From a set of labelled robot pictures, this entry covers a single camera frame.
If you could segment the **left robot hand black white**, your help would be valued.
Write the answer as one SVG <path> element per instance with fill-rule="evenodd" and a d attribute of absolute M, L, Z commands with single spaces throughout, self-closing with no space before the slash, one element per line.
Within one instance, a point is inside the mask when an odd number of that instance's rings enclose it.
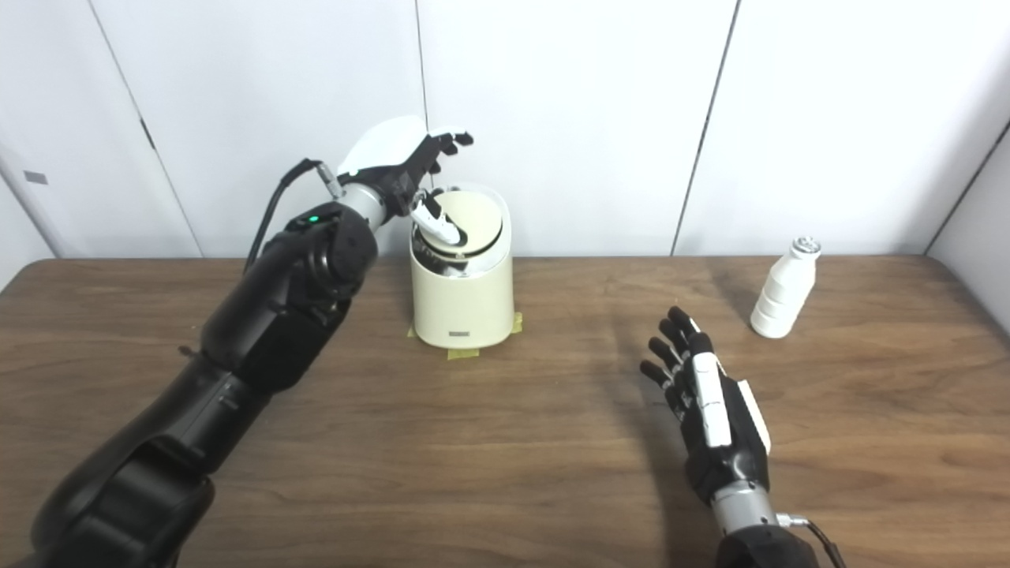
<path fill-rule="evenodd" d="M 437 241 L 464 245 L 468 234 L 437 201 L 443 191 L 425 189 L 422 181 L 440 172 L 441 155 L 472 144 L 464 129 L 429 132 L 418 116 L 386 120 L 369 129 L 340 163 L 335 200 L 354 209 L 371 231 L 393 217 L 410 217 Z"/>

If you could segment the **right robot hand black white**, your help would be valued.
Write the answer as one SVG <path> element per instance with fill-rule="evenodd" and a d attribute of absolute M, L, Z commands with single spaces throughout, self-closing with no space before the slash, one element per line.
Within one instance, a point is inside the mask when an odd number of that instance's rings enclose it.
<path fill-rule="evenodd" d="M 709 334 L 679 306 L 659 323 L 641 372 L 664 393 L 686 448 L 686 480 L 704 503 L 732 483 L 769 490 L 771 436 L 746 380 L 730 377 Z"/>

